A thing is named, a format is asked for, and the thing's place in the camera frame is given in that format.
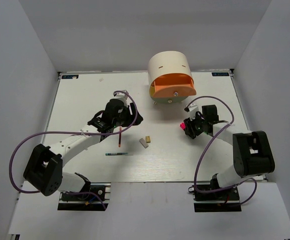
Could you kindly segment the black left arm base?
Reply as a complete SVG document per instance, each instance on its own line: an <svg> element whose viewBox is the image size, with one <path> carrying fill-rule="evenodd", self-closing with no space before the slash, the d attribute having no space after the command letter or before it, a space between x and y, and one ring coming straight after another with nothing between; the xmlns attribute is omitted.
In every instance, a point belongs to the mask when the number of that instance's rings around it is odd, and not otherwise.
<svg viewBox="0 0 290 240"><path fill-rule="evenodd" d="M103 212L110 200L111 183L92 183L86 194L60 193L58 211Z"/></svg>

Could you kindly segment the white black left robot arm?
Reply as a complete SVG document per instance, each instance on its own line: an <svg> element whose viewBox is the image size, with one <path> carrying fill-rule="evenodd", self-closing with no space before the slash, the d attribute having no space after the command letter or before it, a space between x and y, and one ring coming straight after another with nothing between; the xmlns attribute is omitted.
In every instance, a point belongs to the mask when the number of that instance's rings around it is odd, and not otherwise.
<svg viewBox="0 0 290 240"><path fill-rule="evenodd" d="M97 112L78 134L50 146L37 145L23 177L44 196L56 191L73 192L84 200L90 195L90 181L80 173L64 172L63 167L82 151L105 140L115 128L137 126L142 121L143 117L134 103L111 99L105 109Z"/></svg>

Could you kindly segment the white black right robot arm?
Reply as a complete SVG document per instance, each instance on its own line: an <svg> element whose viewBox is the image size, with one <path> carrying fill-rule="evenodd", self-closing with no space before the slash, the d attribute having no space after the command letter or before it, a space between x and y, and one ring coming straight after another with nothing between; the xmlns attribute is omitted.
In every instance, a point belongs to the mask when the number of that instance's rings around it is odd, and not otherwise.
<svg viewBox="0 0 290 240"><path fill-rule="evenodd" d="M246 180L274 172L275 161L271 146L264 131L241 130L233 123L220 120L215 105L205 105L199 111L195 104L185 108L189 117L183 121L183 130L187 136L195 139L201 134L207 134L211 140L206 145L205 154L215 139L230 144L233 149L233 162L210 180L208 190L199 189L194 184L196 192L211 194L214 198L223 199L229 192Z"/></svg>

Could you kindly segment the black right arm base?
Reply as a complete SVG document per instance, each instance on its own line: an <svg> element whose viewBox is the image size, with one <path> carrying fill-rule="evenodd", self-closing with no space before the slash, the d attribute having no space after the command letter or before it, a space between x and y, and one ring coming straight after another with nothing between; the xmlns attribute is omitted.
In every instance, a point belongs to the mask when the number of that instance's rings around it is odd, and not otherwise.
<svg viewBox="0 0 290 240"><path fill-rule="evenodd" d="M238 190L232 188L216 193L199 193L194 186L188 188L193 195L194 211L196 213L226 213L241 212L241 203Z"/></svg>

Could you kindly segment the green gel pen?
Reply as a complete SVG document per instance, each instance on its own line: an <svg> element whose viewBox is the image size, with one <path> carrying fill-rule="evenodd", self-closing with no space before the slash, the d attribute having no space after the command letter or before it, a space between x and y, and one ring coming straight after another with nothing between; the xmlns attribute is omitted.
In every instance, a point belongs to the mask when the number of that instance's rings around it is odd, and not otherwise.
<svg viewBox="0 0 290 240"><path fill-rule="evenodd" d="M108 152L105 153L105 156L133 156L133 154L129 152Z"/></svg>

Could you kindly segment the yellow drawer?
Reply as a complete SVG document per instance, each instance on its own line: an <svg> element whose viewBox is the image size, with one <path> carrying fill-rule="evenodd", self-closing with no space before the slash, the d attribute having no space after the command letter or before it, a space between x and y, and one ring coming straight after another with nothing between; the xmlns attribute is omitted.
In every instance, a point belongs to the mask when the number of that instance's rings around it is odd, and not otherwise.
<svg viewBox="0 0 290 240"><path fill-rule="evenodd" d="M152 98L155 93L155 87L154 86L149 86L149 95Z"/></svg>

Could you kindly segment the grey bottom drawer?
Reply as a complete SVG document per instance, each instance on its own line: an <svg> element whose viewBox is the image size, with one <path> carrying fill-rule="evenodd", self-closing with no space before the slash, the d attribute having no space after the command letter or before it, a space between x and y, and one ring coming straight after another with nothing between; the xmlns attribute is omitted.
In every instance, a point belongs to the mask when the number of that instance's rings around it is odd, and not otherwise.
<svg viewBox="0 0 290 240"><path fill-rule="evenodd" d="M173 97L152 97L156 104L175 104L185 100L187 96L173 96Z"/></svg>

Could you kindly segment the pink black highlighter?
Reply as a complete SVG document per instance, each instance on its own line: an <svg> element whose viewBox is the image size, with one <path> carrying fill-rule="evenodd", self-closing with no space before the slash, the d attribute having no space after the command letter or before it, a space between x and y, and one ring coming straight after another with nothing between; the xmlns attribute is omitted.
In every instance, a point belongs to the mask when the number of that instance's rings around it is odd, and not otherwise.
<svg viewBox="0 0 290 240"><path fill-rule="evenodd" d="M184 124L183 122L180 124L180 128L181 128L182 130L185 130L186 126L185 126L185 124Z"/></svg>

